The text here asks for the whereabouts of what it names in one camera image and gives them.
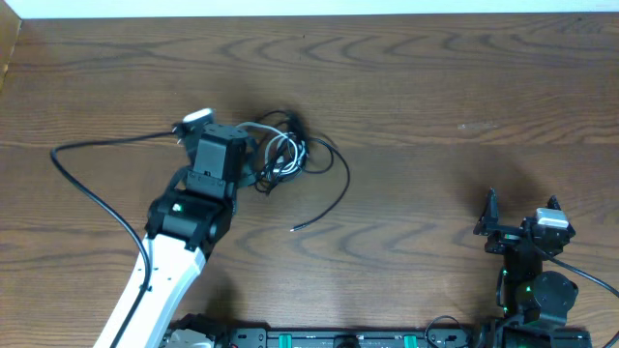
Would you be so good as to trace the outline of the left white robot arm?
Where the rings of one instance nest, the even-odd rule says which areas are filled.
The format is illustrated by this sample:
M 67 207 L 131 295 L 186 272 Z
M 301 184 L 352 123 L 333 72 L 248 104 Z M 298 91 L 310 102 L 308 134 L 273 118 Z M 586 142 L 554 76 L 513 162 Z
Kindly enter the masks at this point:
M 96 341 L 99 347 L 157 347 L 191 284 L 236 212 L 249 142 L 239 128 L 185 126 L 190 165 L 181 168 L 147 214 L 129 282 Z

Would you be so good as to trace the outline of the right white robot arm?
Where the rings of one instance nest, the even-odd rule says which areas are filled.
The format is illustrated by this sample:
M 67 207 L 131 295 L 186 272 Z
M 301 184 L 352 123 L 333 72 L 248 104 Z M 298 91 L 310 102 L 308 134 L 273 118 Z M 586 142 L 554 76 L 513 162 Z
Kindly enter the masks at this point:
M 499 222 L 497 195 L 491 189 L 474 233 L 487 237 L 485 252 L 503 257 L 495 291 L 503 316 L 479 326 L 471 338 L 473 347 L 592 345 L 590 333 L 567 327 L 577 285 L 561 273 L 543 269 L 543 263 L 560 254 L 575 235 L 554 196 L 520 226 L 509 226 Z

